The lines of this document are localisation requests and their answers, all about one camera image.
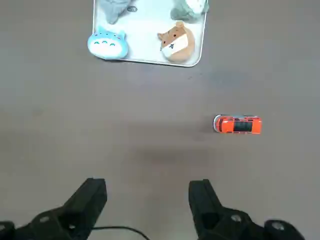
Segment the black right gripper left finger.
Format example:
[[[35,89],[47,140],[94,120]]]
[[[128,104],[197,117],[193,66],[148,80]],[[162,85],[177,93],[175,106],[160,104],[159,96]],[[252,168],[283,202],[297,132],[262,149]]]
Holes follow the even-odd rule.
[[[0,222],[2,240],[86,240],[107,202],[106,181],[88,178],[60,207],[36,215],[16,228],[12,221]]]

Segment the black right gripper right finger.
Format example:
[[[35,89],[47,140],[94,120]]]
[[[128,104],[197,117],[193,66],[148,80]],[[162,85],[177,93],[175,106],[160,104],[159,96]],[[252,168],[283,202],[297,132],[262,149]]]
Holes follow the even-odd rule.
[[[241,210],[221,204],[208,179],[192,180],[188,202],[199,240],[303,240],[289,222],[269,219],[263,226]]]

